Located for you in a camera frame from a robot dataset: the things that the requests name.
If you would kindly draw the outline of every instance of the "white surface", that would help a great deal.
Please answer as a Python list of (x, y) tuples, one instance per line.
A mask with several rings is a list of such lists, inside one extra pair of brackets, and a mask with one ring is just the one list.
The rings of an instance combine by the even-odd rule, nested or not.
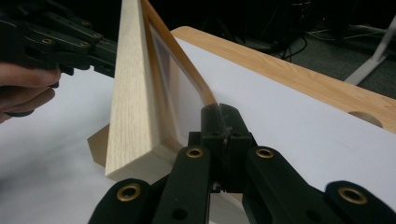
[(86, 223), (114, 184), (87, 138), (108, 124), (113, 79), (63, 75), (32, 115), (0, 124), (0, 223)]
[(347, 180), (396, 210), (396, 134), (184, 41), (218, 102), (236, 107), (258, 144), (279, 151), (313, 187)]
[[(309, 184), (349, 180), (396, 208), (395, 134), (180, 43), (219, 102), (239, 109), (258, 143), (280, 151)], [(114, 184), (86, 141), (108, 124), (113, 79), (77, 71), (60, 83), (34, 114), (0, 125), (2, 224), (86, 223)]]

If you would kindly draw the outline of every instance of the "cable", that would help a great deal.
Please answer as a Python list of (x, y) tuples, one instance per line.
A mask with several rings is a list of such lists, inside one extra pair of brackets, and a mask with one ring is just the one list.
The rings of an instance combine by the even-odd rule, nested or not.
[(296, 6), (303, 6), (303, 5), (309, 5), (309, 4), (311, 4), (311, 2), (291, 3), (290, 5), (296, 7)]
[(283, 51), (283, 55), (282, 55), (282, 57), (280, 57), (280, 59), (284, 59), (285, 57), (286, 57), (286, 51), (287, 51), (288, 49), (285, 49), (284, 51)]
[(265, 31), (267, 31), (268, 26), (271, 24), (272, 20), (274, 19), (278, 8), (279, 8), (279, 5), (276, 6), (274, 14), (271, 16), (271, 19), (268, 21), (268, 23), (265, 25), (264, 29), (262, 30), (262, 33), (260, 34), (260, 39), (259, 40), (262, 40), (262, 37), (264, 36)]
[(296, 54), (298, 54), (298, 53), (301, 53), (303, 50), (306, 49), (306, 47), (308, 46), (308, 42), (306, 41), (306, 39), (305, 39), (305, 37), (304, 37), (303, 35), (301, 36), (301, 38), (302, 38), (302, 40), (304, 41), (303, 47), (302, 47), (301, 49), (295, 51), (294, 53), (291, 53), (291, 49), (290, 49), (290, 55), (285, 56), (285, 57), (282, 57), (282, 58), (281, 58), (282, 60), (285, 60), (285, 61), (286, 61), (286, 59), (290, 58), (290, 62), (291, 62), (291, 57), (292, 57), (292, 56), (294, 56), (294, 55), (296, 55)]
[[(326, 41), (336, 41), (337, 40), (337, 39), (323, 38), (323, 37), (320, 37), (318, 35), (313, 35), (315, 33), (320, 33), (320, 32), (325, 32), (325, 31), (326, 30), (314, 31), (314, 32), (305, 32), (305, 33), (308, 34), (308, 35), (312, 35), (314, 38), (317, 38), (317, 39), (320, 39), (320, 40), (326, 40)], [(376, 34), (380, 34), (380, 33), (383, 33), (383, 31), (377, 31), (377, 32), (369, 33), (369, 34), (363, 34), (363, 35), (350, 35), (350, 36), (343, 37), (343, 39), (352, 39), (352, 38), (356, 38), (356, 37), (370, 36), (370, 35), (376, 35)]]

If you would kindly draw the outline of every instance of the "human hand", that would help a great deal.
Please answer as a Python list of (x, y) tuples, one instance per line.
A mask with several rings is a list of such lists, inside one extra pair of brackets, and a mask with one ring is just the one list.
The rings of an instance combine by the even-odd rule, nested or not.
[(25, 68), (0, 63), (0, 123), (11, 118), (7, 113), (32, 111), (55, 96), (50, 85), (61, 77), (61, 71)]

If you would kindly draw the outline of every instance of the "wooden table edge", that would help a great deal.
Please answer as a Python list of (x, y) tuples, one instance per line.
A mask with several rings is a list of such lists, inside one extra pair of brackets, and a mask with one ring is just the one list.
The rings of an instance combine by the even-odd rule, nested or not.
[(346, 112), (359, 111), (370, 114), (381, 122), (385, 130), (396, 133), (394, 99), (188, 26), (178, 27), (171, 33), (178, 39), (242, 65), (323, 103)]

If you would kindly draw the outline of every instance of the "white stand leg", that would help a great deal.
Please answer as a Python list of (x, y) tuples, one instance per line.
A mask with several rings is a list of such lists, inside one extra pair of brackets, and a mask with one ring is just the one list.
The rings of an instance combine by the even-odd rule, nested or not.
[(364, 80), (377, 66), (379, 66), (386, 58), (387, 55), (385, 51), (388, 48), (388, 45), (392, 38), (396, 33), (396, 15), (393, 18), (390, 26), (385, 33), (384, 37), (382, 37), (381, 43), (379, 43), (378, 47), (375, 50), (374, 55), (367, 60), (364, 64), (361, 65), (352, 75), (350, 75), (345, 82), (358, 85), (362, 80)]

